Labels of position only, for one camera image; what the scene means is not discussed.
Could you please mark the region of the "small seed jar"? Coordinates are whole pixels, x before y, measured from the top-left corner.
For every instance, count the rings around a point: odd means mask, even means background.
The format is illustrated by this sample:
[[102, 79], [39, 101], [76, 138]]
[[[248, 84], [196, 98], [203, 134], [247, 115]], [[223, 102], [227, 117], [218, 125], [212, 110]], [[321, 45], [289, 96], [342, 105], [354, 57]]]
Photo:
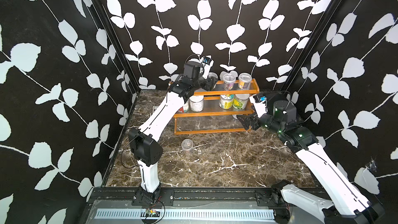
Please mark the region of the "small seed jar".
[[219, 79], [218, 75], [214, 72], [209, 72], [208, 77], [215, 78], [216, 81], [218, 81], [218, 79]]
[[222, 81], [223, 81], [223, 88], [225, 90], [232, 90], [236, 81], [236, 77], [231, 73], [227, 73], [223, 75]]
[[181, 142], [181, 148], [182, 148], [182, 150], [185, 151], [185, 152], [190, 152], [190, 151], [192, 151], [192, 150], [193, 150], [193, 147], [194, 147], [194, 143], [193, 143], [193, 141], [192, 141], [191, 139], [184, 139], [184, 140]]
[[241, 73], [238, 76], [238, 87], [240, 89], [248, 89], [252, 81], [252, 76], [249, 73]]

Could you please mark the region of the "white large jar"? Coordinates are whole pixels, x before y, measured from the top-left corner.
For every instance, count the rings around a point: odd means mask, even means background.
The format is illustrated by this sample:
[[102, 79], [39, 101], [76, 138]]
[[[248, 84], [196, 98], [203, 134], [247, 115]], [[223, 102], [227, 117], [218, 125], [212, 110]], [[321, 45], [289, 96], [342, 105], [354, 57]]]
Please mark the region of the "white large jar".
[[204, 109], [204, 96], [193, 95], [189, 98], [190, 109], [194, 112], [201, 112]]

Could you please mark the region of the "red label large jar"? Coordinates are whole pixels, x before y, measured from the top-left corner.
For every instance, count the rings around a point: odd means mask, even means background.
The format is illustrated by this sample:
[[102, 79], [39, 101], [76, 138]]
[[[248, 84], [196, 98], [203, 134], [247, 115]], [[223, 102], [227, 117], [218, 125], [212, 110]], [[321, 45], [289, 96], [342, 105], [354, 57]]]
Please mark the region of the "red label large jar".
[[186, 113], [189, 110], [189, 102], [186, 102], [179, 110], [179, 113]]

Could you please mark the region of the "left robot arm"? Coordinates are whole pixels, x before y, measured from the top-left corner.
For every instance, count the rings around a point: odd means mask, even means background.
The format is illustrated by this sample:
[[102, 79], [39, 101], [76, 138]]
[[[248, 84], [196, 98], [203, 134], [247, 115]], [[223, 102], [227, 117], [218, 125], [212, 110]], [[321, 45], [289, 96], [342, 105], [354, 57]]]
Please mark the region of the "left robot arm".
[[129, 146], [140, 167], [143, 191], [153, 195], [160, 187], [158, 161], [163, 148], [158, 141], [169, 121], [197, 90], [211, 91], [216, 83], [214, 77], [192, 79], [180, 76], [168, 87], [164, 100], [150, 118], [139, 128], [129, 131]]

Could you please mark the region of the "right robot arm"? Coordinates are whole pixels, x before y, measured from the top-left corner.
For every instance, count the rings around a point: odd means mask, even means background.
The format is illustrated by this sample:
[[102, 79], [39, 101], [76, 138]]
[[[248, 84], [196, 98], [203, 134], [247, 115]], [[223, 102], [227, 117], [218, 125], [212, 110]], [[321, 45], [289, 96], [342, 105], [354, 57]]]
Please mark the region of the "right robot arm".
[[299, 189], [287, 180], [272, 186], [275, 205], [295, 205], [323, 224], [374, 224], [385, 210], [380, 203], [371, 203], [333, 164], [316, 136], [305, 126], [294, 104], [280, 91], [251, 95], [254, 113], [238, 115], [245, 130], [267, 128], [309, 168], [329, 199]]

